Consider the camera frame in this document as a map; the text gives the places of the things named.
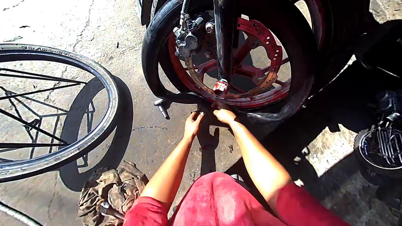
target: hand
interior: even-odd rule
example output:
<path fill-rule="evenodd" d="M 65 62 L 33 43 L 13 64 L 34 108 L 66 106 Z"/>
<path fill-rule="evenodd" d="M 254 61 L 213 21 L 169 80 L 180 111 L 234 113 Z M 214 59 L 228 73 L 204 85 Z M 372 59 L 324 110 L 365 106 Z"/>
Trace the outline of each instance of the hand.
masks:
<path fill-rule="evenodd" d="M 218 118 L 219 121 L 228 125 L 235 121 L 236 115 L 226 104 L 216 101 L 211 107 L 218 108 L 218 110 L 213 111 L 213 114 Z"/>
<path fill-rule="evenodd" d="M 198 115 L 197 119 L 194 120 L 196 114 L 197 114 L 197 112 L 191 113 L 191 115 L 186 120 L 186 125 L 184 126 L 184 137 L 185 138 L 190 137 L 191 139 L 194 139 L 194 137 L 198 133 L 200 122 L 201 122 L 202 118 L 204 117 L 204 113 L 201 112 Z"/>

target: brake disc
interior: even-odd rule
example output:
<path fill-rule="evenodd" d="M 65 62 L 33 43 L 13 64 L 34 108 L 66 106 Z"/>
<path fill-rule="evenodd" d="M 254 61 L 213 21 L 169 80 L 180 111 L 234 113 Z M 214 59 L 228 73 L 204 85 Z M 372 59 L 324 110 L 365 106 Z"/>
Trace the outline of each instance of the brake disc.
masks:
<path fill-rule="evenodd" d="M 265 27 L 262 23 L 256 20 L 249 21 L 243 18 L 238 18 L 236 28 L 240 31 L 245 32 L 248 37 L 255 37 L 258 40 L 258 45 L 253 46 L 253 49 L 259 46 L 263 46 L 265 51 L 267 52 L 268 58 L 271 60 L 269 70 L 264 74 L 263 77 L 258 78 L 260 82 L 257 84 L 257 87 L 242 94 L 228 93 L 225 97 L 227 99 L 237 99 L 247 97 L 252 98 L 268 89 L 278 78 L 277 73 L 279 71 L 280 66 L 282 65 L 282 47 L 277 45 L 271 31 L 267 27 Z M 196 83 L 198 88 L 205 90 L 206 92 L 214 95 L 216 98 L 221 98 L 215 95 L 213 90 L 208 88 L 203 83 L 202 81 L 203 74 L 195 71 L 194 63 L 192 60 L 193 55 L 195 55 L 195 53 L 192 53 L 190 57 L 185 58 L 185 65 L 188 68 L 190 77 Z"/>

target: brake caliper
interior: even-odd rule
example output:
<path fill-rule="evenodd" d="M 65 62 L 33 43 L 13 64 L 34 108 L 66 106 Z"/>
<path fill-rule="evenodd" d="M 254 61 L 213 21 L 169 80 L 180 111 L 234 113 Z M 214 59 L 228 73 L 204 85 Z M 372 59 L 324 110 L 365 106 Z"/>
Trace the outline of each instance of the brake caliper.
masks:
<path fill-rule="evenodd" d="M 203 12 L 191 18 L 187 17 L 185 26 L 181 25 L 173 29 L 177 45 L 176 56 L 181 55 L 188 58 L 192 51 L 197 50 L 201 46 L 206 32 L 205 25 L 209 21 L 213 21 L 213 18 L 208 13 Z"/>

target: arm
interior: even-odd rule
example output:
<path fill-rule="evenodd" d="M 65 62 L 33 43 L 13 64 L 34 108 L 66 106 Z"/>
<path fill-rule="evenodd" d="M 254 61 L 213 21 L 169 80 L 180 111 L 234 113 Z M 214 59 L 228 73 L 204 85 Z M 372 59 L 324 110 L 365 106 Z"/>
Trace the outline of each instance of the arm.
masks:
<path fill-rule="evenodd" d="M 196 114 L 196 112 L 193 112 L 188 117 L 183 139 L 153 175 L 140 195 L 141 197 L 151 197 L 162 202 L 167 210 L 170 209 L 180 186 L 191 144 L 197 135 L 199 124 L 204 116 L 204 113 L 201 112 L 194 121 Z"/>
<path fill-rule="evenodd" d="M 236 115 L 221 102 L 214 115 L 228 124 L 236 137 L 248 174 L 271 209 L 277 214 L 276 200 L 279 190 L 292 179 L 285 168 L 262 146 L 249 130 L 236 120 Z"/>

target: dirty rag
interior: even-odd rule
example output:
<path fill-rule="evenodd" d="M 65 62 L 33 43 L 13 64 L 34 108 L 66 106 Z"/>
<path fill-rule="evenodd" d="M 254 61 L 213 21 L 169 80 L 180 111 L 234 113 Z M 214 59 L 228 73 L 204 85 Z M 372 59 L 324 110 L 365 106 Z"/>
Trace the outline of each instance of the dirty rag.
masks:
<path fill-rule="evenodd" d="M 136 165 L 123 161 L 121 166 L 109 170 L 100 168 L 84 183 L 78 203 L 78 217 L 83 226 L 120 226 L 123 220 L 99 213 L 100 204 L 104 201 L 117 211 L 125 214 L 139 197 L 148 178 Z"/>

